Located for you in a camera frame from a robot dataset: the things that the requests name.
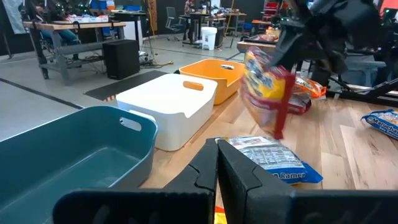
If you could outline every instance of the teal plastic bin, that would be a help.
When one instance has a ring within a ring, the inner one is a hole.
[[[52,223],[53,206],[73,190],[139,186],[156,134],[150,119],[94,106],[1,141],[0,223]]]

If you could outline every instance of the ramen noodle package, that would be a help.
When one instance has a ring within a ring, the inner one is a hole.
[[[295,76],[283,67],[268,68],[269,60],[259,48],[249,48],[239,95],[261,129],[281,139]]]
[[[311,108],[311,100],[307,96],[293,94],[289,100],[289,113],[304,114]]]
[[[323,177],[280,141],[258,136],[222,138],[257,165],[288,184],[319,183]]]
[[[313,80],[296,77],[292,93],[308,96],[310,99],[321,99],[326,97],[326,87]]]
[[[362,117],[374,128],[384,134],[398,139],[398,111],[389,109],[386,111],[373,111]]]

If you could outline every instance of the chip bag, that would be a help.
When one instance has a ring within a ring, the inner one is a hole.
[[[292,93],[308,96],[310,99],[319,99],[326,97],[326,87],[313,80],[296,77]]]
[[[300,96],[293,94],[289,100],[289,113],[304,114],[311,108],[311,100],[307,96]]]
[[[219,206],[216,206],[216,210],[214,212],[214,224],[227,224],[225,211]]]
[[[281,139],[295,75],[281,66],[268,68],[269,62],[258,47],[249,48],[239,95],[261,129]]]

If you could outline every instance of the blue package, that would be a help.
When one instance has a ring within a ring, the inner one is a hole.
[[[288,184],[319,183],[323,177],[306,162],[301,161],[280,141],[264,136],[224,139],[253,162]]]
[[[372,127],[384,134],[398,139],[398,111],[394,111],[393,109],[373,111],[361,119],[365,119]]]

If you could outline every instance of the office chair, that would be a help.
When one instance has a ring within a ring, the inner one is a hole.
[[[173,38],[176,41],[180,41],[176,34],[177,32],[183,30],[185,28],[185,23],[182,22],[185,19],[179,18],[177,19],[177,15],[175,13],[175,8],[174,7],[166,7],[167,10],[167,22],[166,22],[166,28],[169,30],[173,31]]]

